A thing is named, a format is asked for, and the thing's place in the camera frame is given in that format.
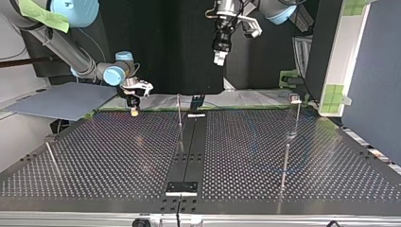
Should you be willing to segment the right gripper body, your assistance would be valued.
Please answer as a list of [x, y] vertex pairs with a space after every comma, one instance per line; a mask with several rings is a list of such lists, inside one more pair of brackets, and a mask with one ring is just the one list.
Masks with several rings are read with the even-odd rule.
[[140, 98], [134, 95], [127, 95], [120, 87], [116, 88], [116, 92], [119, 97], [126, 100], [126, 104], [129, 108], [138, 108], [140, 105]]

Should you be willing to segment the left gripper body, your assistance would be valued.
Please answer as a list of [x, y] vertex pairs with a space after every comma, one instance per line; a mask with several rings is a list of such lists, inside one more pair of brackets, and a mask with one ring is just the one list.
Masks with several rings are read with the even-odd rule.
[[215, 38], [212, 47], [216, 51], [230, 52], [232, 48], [231, 37], [236, 30], [234, 16], [219, 16], [215, 21]]

